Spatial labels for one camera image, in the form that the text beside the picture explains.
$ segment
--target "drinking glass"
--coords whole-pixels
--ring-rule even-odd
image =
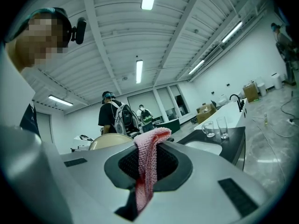
[[[215,136],[214,123],[213,121],[206,122],[202,125],[202,132],[204,132],[207,137],[211,138]]]
[[[220,136],[222,139],[227,139],[228,135],[228,125],[226,124],[225,116],[217,118],[217,124],[220,130]]]

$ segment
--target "pink towel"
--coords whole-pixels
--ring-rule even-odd
[[[153,197],[153,186],[157,182],[156,145],[168,139],[171,130],[157,128],[134,138],[139,154],[139,179],[136,181],[136,204],[140,213]]]

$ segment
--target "faucet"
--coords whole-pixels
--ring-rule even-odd
[[[232,94],[232,95],[229,97],[229,100],[230,100],[233,96],[237,96],[237,95]],[[243,109],[243,106],[244,106],[244,102],[241,102],[241,101],[240,101],[239,96],[237,96],[237,97],[238,97],[237,103],[238,103],[238,107],[239,107],[239,112],[241,112],[242,109]]]

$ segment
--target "gray machine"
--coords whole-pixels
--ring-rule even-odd
[[[135,152],[133,142],[59,155],[55,145],[42,143],[30,132],[1,127],[0,133],[5,134],[1,169],[41,219],[132,223],[115,212],[126,205],[130,194],[121,185],[134,183],[134,177],[119,165],[120,159]],[[251,223],[269,210],[262,186],[225,159],[167,141],[160,149],[175,156],[176,167],[158,179],[153,198],[134,223]]]

